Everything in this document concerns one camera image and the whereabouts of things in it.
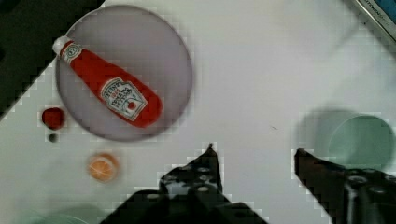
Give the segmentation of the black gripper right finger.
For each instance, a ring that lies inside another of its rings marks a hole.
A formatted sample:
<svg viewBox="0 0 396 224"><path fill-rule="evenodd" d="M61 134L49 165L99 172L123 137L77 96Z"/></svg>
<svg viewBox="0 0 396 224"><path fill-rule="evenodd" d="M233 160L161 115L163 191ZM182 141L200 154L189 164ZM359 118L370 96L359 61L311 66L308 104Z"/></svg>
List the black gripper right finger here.
<svg viewBox="0 0 396 224"><path fill-rule="evenodd" d="M332 224L396 224L396 181L376 169L347 169L302 148L294 173L331 217Z"/></svg>

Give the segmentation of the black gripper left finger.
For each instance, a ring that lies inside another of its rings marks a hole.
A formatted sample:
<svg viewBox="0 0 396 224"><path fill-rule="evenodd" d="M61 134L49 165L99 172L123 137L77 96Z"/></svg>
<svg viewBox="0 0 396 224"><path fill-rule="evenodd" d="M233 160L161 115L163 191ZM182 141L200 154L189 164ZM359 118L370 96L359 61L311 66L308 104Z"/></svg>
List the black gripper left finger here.
<svg viewBox="0 0 396 224"><path fill-rule="evenodd" d="M207 150L163 175L157 190L139 190L100 224L268 224L222 193L218 154Z"/></svg>

